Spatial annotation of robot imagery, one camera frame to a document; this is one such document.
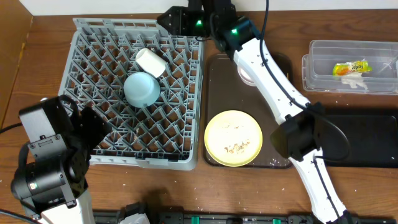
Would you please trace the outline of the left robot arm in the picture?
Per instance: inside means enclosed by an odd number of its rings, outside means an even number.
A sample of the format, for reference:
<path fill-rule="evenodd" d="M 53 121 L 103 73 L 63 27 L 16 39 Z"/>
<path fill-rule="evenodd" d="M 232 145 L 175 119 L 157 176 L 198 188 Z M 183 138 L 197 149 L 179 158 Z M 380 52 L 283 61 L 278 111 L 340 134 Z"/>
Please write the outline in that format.
<path fill-rule="evenodd" d="M 111 127 L 90 107 L 66 95 L 24 108 L 29 142 L 21 147 L 13 196 L 35 223 L 94 223 L 85 175 L 91 152 Z"/>

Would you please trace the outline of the light blue bowl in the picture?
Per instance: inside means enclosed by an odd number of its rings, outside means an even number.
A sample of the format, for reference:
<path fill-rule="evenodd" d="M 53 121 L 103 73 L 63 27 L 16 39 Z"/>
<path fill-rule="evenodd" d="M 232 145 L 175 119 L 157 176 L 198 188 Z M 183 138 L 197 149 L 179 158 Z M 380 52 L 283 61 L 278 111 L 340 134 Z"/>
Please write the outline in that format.
<path fill-rule="evenodd" d="M 160 95 L 158 81 L 146 72 L 137 72 L 128 76 L 123 88 L 127 102 L 136 108 L 154 104 Z"/>

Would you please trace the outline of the white tissue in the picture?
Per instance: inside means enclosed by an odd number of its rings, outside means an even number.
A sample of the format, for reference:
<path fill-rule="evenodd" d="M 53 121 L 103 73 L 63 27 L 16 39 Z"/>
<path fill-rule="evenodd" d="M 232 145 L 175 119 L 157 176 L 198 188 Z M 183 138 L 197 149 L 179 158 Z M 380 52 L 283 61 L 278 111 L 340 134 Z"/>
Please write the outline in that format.
<path fill-rule="evenodd" d="M 365 84 L 362 73 L 350 73 L 342 76 L 341 78 L 342 84 L 350 85 L 352 89 L 357 89 L 357 87 L 368 89 L 367 84 Z"/>

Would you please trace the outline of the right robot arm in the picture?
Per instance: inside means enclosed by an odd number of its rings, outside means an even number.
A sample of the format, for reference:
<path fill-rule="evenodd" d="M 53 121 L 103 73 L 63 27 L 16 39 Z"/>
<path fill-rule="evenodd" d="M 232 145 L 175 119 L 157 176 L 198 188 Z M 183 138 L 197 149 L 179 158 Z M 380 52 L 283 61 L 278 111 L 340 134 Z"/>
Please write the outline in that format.
<path fill-rule="evenodd" d="M 271 134 L 271 143 L 298 171 L 314 216 L 322 223 L 354 223 L 331 183 L 319 127 L 326 124 L 341 137 L 346 153 L 338 161 L 348 157 L 348 138 L 325 117 L 321 103 L 312 104 L 291 84 L 266 47 L 265 30 L 239 16 L 231 1 L 172 6 L 157 17 L 157 23 L 172 35 L 212 39 L 220 52 L 244 70 L 274 115 L 278 127 Z"/>

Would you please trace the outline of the yellow green snack wrapper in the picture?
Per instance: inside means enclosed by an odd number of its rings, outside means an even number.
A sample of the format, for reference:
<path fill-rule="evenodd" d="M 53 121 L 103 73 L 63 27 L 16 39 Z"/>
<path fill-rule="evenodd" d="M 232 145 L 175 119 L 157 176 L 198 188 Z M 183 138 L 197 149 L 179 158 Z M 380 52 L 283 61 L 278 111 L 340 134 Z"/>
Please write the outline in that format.
<path fill-rule="evenodd" d="M 337 63 L 333 67 L 333 76 L 344 76 L 350 73 L 367 73 L 371 72 L 373 68 L 368 64 L 368 61 L 361 60 L 355 62 Z"/>

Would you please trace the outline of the cream plastic cup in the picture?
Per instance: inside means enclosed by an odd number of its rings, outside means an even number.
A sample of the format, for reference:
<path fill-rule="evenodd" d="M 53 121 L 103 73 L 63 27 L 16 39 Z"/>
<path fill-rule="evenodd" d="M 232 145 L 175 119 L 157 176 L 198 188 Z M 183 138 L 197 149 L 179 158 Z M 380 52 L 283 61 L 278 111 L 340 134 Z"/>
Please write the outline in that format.
<path fill-rule="evenodd" d="M 166 69 L 167 62 L 148 48 L 143 48 L 136 55 L 136 62 L 154 78 L 159 78 Z"/>

